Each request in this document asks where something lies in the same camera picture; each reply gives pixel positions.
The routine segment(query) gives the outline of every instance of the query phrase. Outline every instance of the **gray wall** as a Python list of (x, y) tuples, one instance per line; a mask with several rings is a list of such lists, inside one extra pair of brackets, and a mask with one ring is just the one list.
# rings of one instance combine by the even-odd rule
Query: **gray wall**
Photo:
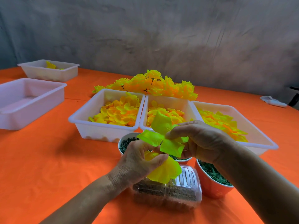
[(14, 67), (17, 64), (11, 40), (3, 23), (0, 12), (0, 69)]
[(275, 95), (299, 83), (299, 0), (0, 0), (17, 61)]

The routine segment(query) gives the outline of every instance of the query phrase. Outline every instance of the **orange tablecloth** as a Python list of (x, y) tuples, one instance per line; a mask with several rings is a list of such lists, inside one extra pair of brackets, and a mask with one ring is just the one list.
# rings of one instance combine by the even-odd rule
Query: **orange tablecloth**
[[(24, 78), (21, 68), (0, 71), (0, 83)], [(38, 223), (120, 159), (116, 143), (82, 139), (68, 117), (88, 101), (95, 85), (123, 75), (79, 69), (67, 82), (65, 101), (19, 131), (0, 130), (0, 223)], [(198, 101), (232, 105), (279, 145), (261, 157), (299, 186), (299, 112), (266, 104), (260, 96), (195, 87)], [(193, 212), (180, 214), (137, 205), (125, 191), (94, 223), (262, 223), (236, 189), (225, 198), (203, 197)]]

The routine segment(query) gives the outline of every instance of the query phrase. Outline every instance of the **white object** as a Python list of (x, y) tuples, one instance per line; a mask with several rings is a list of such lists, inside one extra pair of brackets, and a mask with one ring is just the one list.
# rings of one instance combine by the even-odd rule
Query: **white object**
[(0, 85), (0, 128), (20, 130), (64, 101), (61, 82), (17, 79)]
[(269, 105), (274, 105), (274, 106), (279, 106), (279, 107), (286, 107), (285, 103), (279, 102), (279, 100), (276, 100), (271, 96), (261, 96), (260, 98)]
[(136, 123), (132, 127), (88, 121), (88, 117), (93, 117), (98, 114), (101, 107), (104, 106), (107, 101), (119, 101), (122, 96), (127, 96), (125, 91), (110, 89), (102, 89), (95, 94), (85, 105), (69, 117), (69, 121), (76, 124), (82, 138), (117, 143), (124, 135), (134, 132), (139, 126), (145, 95), (131, 92), (130, 94), (136, 95), (140, 100)]
[(237, 121), (238, 129), (248, 133), (247, 135), (245, 135), (248, 142), (238, 143), (245, 146), (255, 154), (261, 155), (268, 149), (278, 149), (277, 144), (275, 144), (269, 137), (267, 137), (234, 107), (229, 105), (218, 105), (199, 101), (191, 101), (191, 104), (196, 108), (201, 108), (204, 111), (210, 111), (214, 113), (219, 111), (224, 115), (234, 117), (233, 120)]
[[(46, 61), (57, 66), (58, 69), (47, 68)], [(78, 75), (79, 64), (71, 64), (59, 61), (38, 60), (23, 64), (21, 66), (28, 78), (42, 79), (57, 82), (66, 82)]]
[(118, 150), (119, 150), (121, 156), (123, 155), (123, 153), (121, 152), (121, 149), (120, 149), (120, 147), (121, 147), (121, 143), (122, 143), (124, 140), (128, 140), (129, 138), (133, 138), (133, 137), (136, 138), (138, 135), (140, 135), (140, 133), (137, 133), (137, 132), (129, 133), (129, 134), (126, 134), (125, 136), (123, 136), (123, 137), (119, 140), (119, 142), (118, 142)]
[(141, 114), (141, 120), (139, 127), (145, 131), (153, 131), (151, 127), (147, 127), (147, 114), (148, 114), (148, 107), (151, 107), (152, 101), (156, 101), (158, 104), (163, 104), (164, 108), (173, 108), (175, 110), (180, 110), (184, 112), (184, 119), (186, 121), (190, 121), (190, 119), (193, 120), (202, 120), (202, 117), (199, 115), (196, 115), (198, 111), (194, 106), (190, 105), (190, 101), (175, 97), (164, 97), (164, 96), (153, 96), (153, 95), (146, 95), (145, 101), (144, 101), (144, 107)]

